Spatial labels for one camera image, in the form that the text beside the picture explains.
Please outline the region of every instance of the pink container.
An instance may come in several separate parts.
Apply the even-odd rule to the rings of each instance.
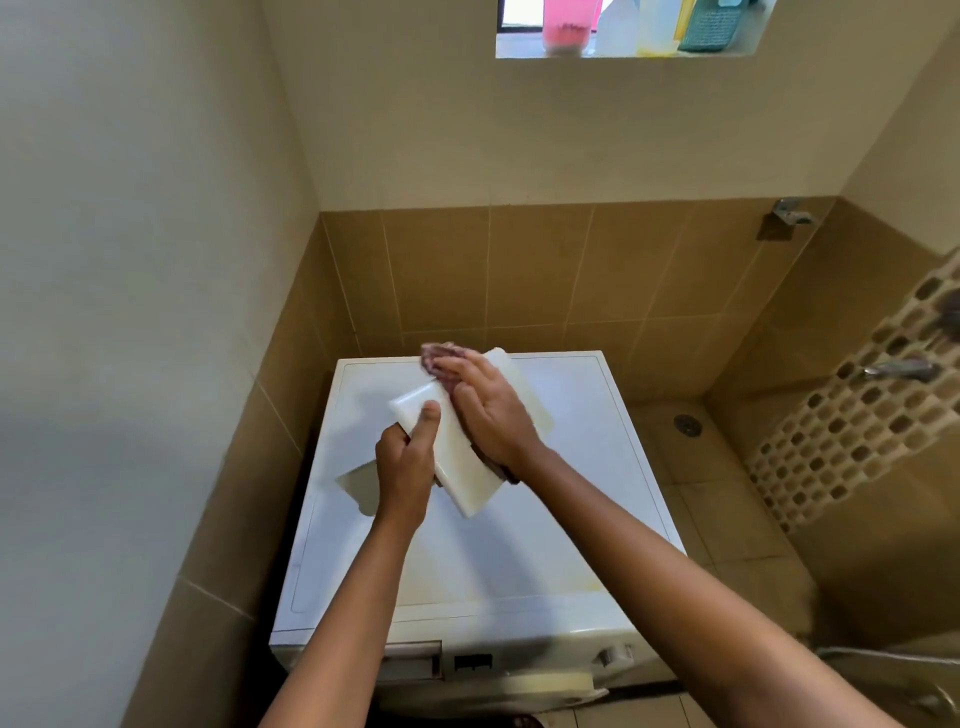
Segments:
[[[543,49],[580,54],[590,40],[601,0],[543,0]]]

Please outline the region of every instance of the left hand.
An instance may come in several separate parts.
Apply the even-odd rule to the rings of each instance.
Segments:
[[[376,444],[380,504],[376,520],[399,525],[411,537],[426,517],[433,486],[433,443],[440,427],[440,405],[425,402],[408,440],[400,425],[391,425]]]

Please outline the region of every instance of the white wall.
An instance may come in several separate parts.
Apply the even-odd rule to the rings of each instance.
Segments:
[[[316,211],[258,4],[0,3],[0,723],[120,721]]]
[[[324,209],[835,194],[960,14],[780,0],[747,59],[497,61],[492,0],[265,0]]]
[[[926,66],[844,194],[936,253],[960,243],[960,25]]]

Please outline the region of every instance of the washing machine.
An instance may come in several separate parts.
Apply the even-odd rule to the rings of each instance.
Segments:
[[[512,359],[554,420],[547,445],[683,549],[603,354]],[[395,421],[388,402],[427,381],[412,356],[337,364],[270,638],[288,669],[371,527],[364,494],[338,478],[372,460]],[[407,553],[376,699],[409,716],[536,713],[589,703],[656,657],[525,485],[501,486],[470,519],[434,488]]]

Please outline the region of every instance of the right hand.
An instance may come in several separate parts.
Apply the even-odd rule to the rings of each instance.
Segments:
[[[483,354],[467,351],[466,357],[441,356],[434,363],[460,377],[453,403],[476,446],[522,477],[523,464],[543,448],[533,420],[510,382]]]

